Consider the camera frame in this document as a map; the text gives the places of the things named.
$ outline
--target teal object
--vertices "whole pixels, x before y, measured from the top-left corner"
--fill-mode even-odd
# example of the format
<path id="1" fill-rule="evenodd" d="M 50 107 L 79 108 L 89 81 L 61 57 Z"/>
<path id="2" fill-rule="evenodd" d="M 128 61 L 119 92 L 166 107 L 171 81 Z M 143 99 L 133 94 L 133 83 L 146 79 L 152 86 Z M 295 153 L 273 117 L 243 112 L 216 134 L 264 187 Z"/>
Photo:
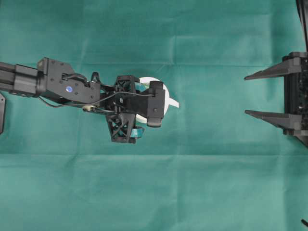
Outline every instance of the teal object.
<path id="1" fill-rule="evenodd" d="M 131 130 L 130 137 L 131 138 L 141 138 L 143 135 L 144 129 L 139 127 L 139 128 L 134 128 Z"/>
<path id="2" fill-rule="evenodd" d="M 146 87 L 142 83 L 135 83 L 135 89 L 140 92 L 143 92 L 146 90 Z"/>
<path id="3" fill-rule="evenodd" d="M 152 76 L 181 104 L 128 145 L 5 94 L 1 230 L 307 230 L 307 149 L 244 114 L 283 112 L 281 78 L 244 77 L 305 50 L 295 0 L 1 0 L 0 34 L 0 62 Z"/>

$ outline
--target gripper jaw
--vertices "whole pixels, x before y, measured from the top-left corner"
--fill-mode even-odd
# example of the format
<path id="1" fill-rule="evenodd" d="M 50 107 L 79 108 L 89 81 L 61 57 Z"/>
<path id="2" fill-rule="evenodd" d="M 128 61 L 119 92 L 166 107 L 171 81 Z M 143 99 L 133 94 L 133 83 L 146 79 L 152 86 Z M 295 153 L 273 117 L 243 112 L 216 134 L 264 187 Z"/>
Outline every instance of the gripper jaw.
<path id="1" fill-rule="evenodd" d="M 2 134 L 4 130 L 4 117 L 5 117 L 5 98 L 0 93 L 0 134 Z"/>
<path id="2" fill-rule="evenodd" d="M 285 113 L 273 113 L 273 112 L 257 112 L 246 110 L 246 114 L 255 118 L 262 119 L 277 128 L 301 130 L 302 116 L 285 114 Z"/>
<path id="3" fill-rule="evenodd" d="M 266 70 L 258 71 L 253 75 L 246 76 L 244 80 L 252 80 L 258 78 L 274 78 L 274 77 L 282 77 L 287 76 L 289 74 L 301 73 L 302 65 L 300 57 L 292 57 L 296 52 L 290 53 L 290 58 L 283 61 L 280 64 L 272 66 Z"/>

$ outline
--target black cable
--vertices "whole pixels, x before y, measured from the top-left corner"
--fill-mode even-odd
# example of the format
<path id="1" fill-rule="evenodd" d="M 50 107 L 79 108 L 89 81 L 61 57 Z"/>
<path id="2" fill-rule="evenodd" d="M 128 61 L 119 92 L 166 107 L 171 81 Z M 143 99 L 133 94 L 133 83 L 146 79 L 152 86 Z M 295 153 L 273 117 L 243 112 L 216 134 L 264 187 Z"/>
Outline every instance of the black cable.
<path id="1" fill-rule="evenodd" d="M 45 101 L 44 99 L 42 99 L 41 97 L 38 97 L 38 98 L 41 101 L 43 101 L 45 104 L 47 104 L 48 106 L 54 107 L 54 108 L 58 108 L 58 107 L 66 107 L 66 106 L 88 106 L 88 105 L 93 105 L 93 104 L 97 104 L 99 102 L 108 100 L 108 99 L 110 99 L 110 98 L 112 98 L 115 95 L 120 94 L 120 93 L 128 94 L 128 95 L 138 95 L 138 96 L 154 96 L 153 94 L 141 95 L 141 94 L 133 93 L 133 92 L 118 91 L 118 92 L 116 92 L 116 93 L 114 93 L 112 95 L 107 96 L 106 98 L 100 99 L 100 100 L 92 102 L 92 103 L 68 103 L 68 104 L 61 104 L 61 105 L 52 105 L 52 104 L 48 103 L 47 101 Z"/>
<path id="2" fill-rule="evenodd" d="M 99 107 L 96 107 L 94 108 L 94 110 L 98 110 L 98 111 L 101 111 L 101 112 L 106 112 L 106 113 L 114 113 L 115 111 L 112 111 L 112 110 L 106 110 L 106 109 L 101 109 Z"/>

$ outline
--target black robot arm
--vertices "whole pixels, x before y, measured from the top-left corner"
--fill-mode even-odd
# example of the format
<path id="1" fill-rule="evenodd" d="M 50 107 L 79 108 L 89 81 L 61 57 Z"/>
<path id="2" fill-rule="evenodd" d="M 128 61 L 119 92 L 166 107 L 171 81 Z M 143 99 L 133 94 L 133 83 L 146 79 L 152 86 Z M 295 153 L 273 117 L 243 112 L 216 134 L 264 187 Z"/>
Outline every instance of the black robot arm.
<path id="1" fill-rule="evenodd" d="M 0 90 L 39 98 L 48 106 L 73 106 L 86 112 L 104 114 L 114 142 L 135 143 L 143 133 L 136 126 L 136 114 L 147 125 L 160 127 L 164 118 L 163 83 L 150 82 L 148 89 L 134 76 L 118 76 L 114 85 L 105 85 L 94 72 L 91 81 L 74 72 L 70 64 L 43 58 L 37 68 L 0 63 Z M 45 99 L 57 103 L 50 104 Z M 0 133 L 3 132 L 5 98 L 0 94 Z"/>

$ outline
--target green fabric backdrop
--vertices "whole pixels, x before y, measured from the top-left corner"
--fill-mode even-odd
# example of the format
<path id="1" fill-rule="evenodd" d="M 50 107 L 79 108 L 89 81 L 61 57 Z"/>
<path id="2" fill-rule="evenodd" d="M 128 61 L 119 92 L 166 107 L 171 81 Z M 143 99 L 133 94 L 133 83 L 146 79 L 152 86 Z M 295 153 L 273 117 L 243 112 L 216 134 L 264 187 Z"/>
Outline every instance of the green fabric backdrop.
<path id="1" fill-rule="evenodd" d="M 283 112 L 283 80 L 243 81 L 304 50 L 295 0 L 0 0 L 1 62 L 156 77 L 181 104 L 130 145 L 5 94 L 0 229 L 306 230 L 307 149 L 244 114 Z"/>

